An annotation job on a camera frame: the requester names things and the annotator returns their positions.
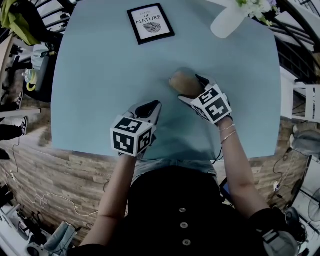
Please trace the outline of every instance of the wooden floor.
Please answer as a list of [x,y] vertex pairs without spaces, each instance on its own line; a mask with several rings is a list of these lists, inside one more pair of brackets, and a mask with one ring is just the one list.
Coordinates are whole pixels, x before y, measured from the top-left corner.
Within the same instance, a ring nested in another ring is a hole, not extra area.
[[[80,216],[75,213],[71,202],[63,198],[49,195],[46,197],[47,204],[40,205],[40,197],[48,193],[65,197],[73,201],[76,210],[81,215],[89,215],[98,209],[103,196],[104,184],[113,174],[116,160],[112,157],[92,155],[74,151],[64,151],[52,148],[51,138],[51,110],[50,105],[34,101],[25,96],[22,104],[23,109],[29,107],[41,107],[42,113],[33,116],[29,120],[27,135],[21,137],[20,145],[18,138],[11,141],[0,141],[0,148],[6,150],[10,160],[0,160],[0,182],[7,183],[13,191],[15,200],[24,206],[24,213],[30,216],[32,212],[40,212],[40,219],[47,226],[49,232],[54,231],[62,221],[66,221],[76,228],[90,227],[97,217]],[[20,125],[21,119],[6,118],[1,124]],[[312,124],[301,124],[301,130],[314,129]],[[289,148],[289,137],[292,133],[291,121],[281,121],[276,154],[270,157],[250,159],[256,187],[268,200],[269,204],[276,203],[280,208],[291,199],[291,188],[300,179],[305,171],[307,157],[292,151],[287,161],[281,160],[276,172],[283,172],[283,186],[279,194],[283,199],[274,196],[273,184],[281,177],[273,173],[273,166],[281,159]],[[223,161],[215,164],[218,180],[221,182],[226,177]],[[10,176],[10,170],[17,172],[14,181]],[[88,230],[82,229],[76,236],[74,243],[78,245]]]

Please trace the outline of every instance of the framed print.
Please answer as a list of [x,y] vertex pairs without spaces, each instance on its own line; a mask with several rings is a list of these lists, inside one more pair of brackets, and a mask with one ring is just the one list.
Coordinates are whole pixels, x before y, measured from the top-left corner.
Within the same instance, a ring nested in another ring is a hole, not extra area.
[[173,31],[160,3],[127,11],[139,45],[173,37]]

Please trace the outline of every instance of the silver bracelet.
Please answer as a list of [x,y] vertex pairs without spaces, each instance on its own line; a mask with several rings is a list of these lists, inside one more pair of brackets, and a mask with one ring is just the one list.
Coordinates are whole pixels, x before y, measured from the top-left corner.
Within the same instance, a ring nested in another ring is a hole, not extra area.
[[237,132],[237,131],[236,131],[236,130],[234,130],[234,131],[233,131],[233,132],[231,132],[227,137],[225,137],[225,138],[221,141],[221,145],[222,145],[222,143],[224,143],[224,142],[225,142],[225,140],[226,140],[226,139],[228,139],[230,136],[234,135],[236,132]]
[[219,130],[219,132],[223,132],[223,131],[226,131],[226,130],[229,130],[231,127],[235,127],[236,125],[233,123],[232,125],[230,125],[229,127],[227,128],[224,128],[222,130]]

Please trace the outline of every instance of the button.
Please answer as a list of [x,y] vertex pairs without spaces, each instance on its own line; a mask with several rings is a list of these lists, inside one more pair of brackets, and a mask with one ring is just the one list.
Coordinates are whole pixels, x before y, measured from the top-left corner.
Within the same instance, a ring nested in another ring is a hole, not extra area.
[[190,241],[189,239],[184,239],[184,240],[182,241],[182,244],[183,244],[184,246],[189,246],[189,245],[191,245],[191,241]]
[[182,222],[182,223],[180,224],[180,227],[183,228],[183,229],[186,229],[186,228],[188,227],[188,223]]

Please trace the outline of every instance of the black top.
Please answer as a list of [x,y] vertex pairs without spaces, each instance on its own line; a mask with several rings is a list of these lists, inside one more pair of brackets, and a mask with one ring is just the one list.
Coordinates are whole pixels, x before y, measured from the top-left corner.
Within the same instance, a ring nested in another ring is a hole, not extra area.
[[128,216],[110,244],[72,249],[73,255],[171,251],[211,255],[265,255],[259,230],[287,230],[281,212],[265,209],[244,219],[222,204],[210,174],[170,166],[138,178],[129,191]]

